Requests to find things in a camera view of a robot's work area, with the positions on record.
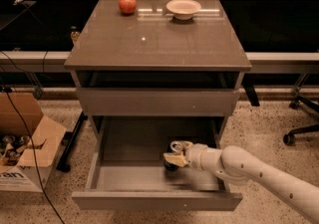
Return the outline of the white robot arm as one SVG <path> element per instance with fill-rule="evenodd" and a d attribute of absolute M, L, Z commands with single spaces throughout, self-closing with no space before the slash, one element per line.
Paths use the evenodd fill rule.
<path fill-rule="evenodd" d="M 163 154 L 167 163 L 209 171 L 234 184 L 244 184 L 251 179 L 312 224 L 319 224 L 319 188 L 266 164 L 245 149 L 234 145 L 217 149 L 190 141 L 173 141 L 169 148 L 170 151 Z"/>

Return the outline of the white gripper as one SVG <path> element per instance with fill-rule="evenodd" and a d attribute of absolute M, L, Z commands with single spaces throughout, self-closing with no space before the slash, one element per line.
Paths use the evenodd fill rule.
<path fill-rule="evenodd" d="M 181 146 L 185 150 L 185 156 L 181 153 L 165 153 L 163 158 L 167 165 L 178 167 L 188 165 L 192 169 L 211 172 L 221 169 L 221 149 L 200 143 L 193 144 L 191 141 L 182 141 Z"/>

